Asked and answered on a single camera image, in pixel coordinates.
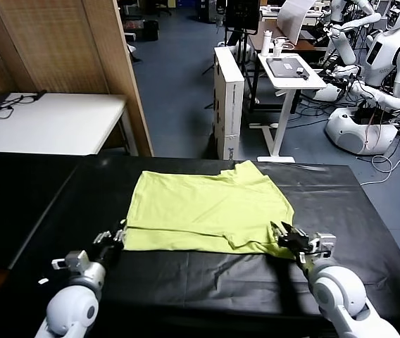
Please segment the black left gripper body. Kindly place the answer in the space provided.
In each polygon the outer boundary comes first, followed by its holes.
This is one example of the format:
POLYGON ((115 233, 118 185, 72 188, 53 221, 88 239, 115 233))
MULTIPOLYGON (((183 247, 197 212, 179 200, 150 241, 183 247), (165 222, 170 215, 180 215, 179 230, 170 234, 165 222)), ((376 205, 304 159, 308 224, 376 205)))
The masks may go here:
POLYGON ((100 264, 110 264, 116 259, 116 257, 123 250, 122 242, 104 242, 98 243, 93 246, 93 258, 94 262, 100 264))

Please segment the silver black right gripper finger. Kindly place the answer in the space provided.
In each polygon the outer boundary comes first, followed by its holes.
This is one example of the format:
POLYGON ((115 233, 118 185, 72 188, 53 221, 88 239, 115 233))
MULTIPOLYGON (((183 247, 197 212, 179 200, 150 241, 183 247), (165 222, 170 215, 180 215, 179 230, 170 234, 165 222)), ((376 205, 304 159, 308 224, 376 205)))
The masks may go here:
POLYGON ((273 221, 270 222, 271 229, 273 231, 273 236, 276 240, 276 242, 283 243, 285 240, 285 224, 281 222, 280 224, 277 224, 273 221))
POLYGON ((283 239, 308 239, 308 235, 301 229, 296 228, 293 225, 282 222, 282 226, 285 229, 281 235, 283 239))

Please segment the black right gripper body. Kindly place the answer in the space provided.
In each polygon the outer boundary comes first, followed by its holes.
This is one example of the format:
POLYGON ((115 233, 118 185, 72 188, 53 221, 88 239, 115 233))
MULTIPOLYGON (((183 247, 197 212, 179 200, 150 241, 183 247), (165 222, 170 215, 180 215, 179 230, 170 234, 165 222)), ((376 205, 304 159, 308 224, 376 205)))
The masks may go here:
POLYGON ((293 230, 277 239, 278 246, 287 248, 296 260, 305 260, 306 256, 316 254, 316 246, 303 230, 293 230))

